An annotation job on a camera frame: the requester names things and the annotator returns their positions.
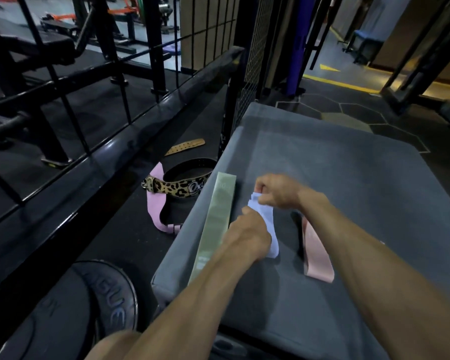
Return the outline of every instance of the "weight plate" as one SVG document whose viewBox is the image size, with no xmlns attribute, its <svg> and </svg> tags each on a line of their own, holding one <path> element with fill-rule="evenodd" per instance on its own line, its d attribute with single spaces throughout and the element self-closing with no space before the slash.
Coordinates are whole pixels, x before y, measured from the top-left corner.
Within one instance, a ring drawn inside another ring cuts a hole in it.
<svg viewBox="0 0 450 360">
<path fill-rule="evenodd" d="M 76 360 L 94 335 L 90 292 L 69 269 L 0 350 L 0 360 Z"/>
<path fill-rule="evenodd" d="M 96 296 L 101 339 L 120 330 L 137 329 L 137 294 L 120 268 L 103 260 L 78 261 L 73 268 L 82 275 Z"/>
<path fill-rule="evenodd" d="M 137 0 L 138 16 L 143 25 L 145 25 L 145 7 L 144 0 Z"/>
</svg>

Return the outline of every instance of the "belt buckle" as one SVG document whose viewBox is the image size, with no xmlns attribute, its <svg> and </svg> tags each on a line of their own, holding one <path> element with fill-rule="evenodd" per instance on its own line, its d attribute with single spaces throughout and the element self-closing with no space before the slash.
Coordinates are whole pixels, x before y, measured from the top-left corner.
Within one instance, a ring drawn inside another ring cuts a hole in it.
<svg viewBox="0 0 450 360">
<path fill-rule="evenodd" d="M 144 186 L 144 188 L 145 188 L 148 192 L 151 192 L 151 193 L 157 193 L 157 192 L 155 191 L 154 181 L 155 181 L 155 177 L 149 175 L 149 176 L 147 176 L 147 177 L 145 178 L 145 182 L 144 182 L 145 184 L 142 184 L 142 186 Z"/>
</svg>

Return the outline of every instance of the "yellow arrow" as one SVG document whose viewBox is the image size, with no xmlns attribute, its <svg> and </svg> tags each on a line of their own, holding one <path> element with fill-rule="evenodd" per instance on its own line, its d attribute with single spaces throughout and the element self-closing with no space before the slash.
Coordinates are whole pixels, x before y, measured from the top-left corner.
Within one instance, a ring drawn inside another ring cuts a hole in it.
<svg viewBox="0 0 450 360">
<path fill-rule="evenodd" d="M 320 64 L 321 70 L 340 72 L 338 69 L 332 68 L 331 66 L 325 66 L 324 64 Z"/>
</svg>

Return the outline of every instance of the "knee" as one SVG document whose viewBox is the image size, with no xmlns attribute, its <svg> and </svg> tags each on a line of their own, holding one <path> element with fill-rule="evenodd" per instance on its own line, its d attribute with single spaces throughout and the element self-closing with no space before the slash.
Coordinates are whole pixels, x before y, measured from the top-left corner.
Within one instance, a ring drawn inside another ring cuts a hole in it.
<svg viewBox="0 0 450 360">
<path fill-rule="evenodd" d="M 141 333 L 131 330 L 118 331 L 100 340 L 85 360 L 122 360 Z"/>
</svg>

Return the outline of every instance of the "gray padded box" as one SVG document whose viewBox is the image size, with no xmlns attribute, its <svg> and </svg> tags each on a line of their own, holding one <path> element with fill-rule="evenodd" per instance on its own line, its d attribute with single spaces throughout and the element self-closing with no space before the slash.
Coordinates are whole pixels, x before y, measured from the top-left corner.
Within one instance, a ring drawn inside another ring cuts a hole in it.
<svg viewBox="0 0 450 360">
<path fill-rule="evenodd" d="M 188 282 L 217 172 L 237 176 L 231 220 L 257 176 L 285 173 L 324 192 L 355 223 L 450 295 L 450 197 L 411 145 L 252 103 L 152 280 L 162 306 Z M 276 259 L 252 266 L 222 323 L 305 359 L 387 359 L 340 275 L 303 274 L 297 227 L 274 210 Z"/>
</svg>

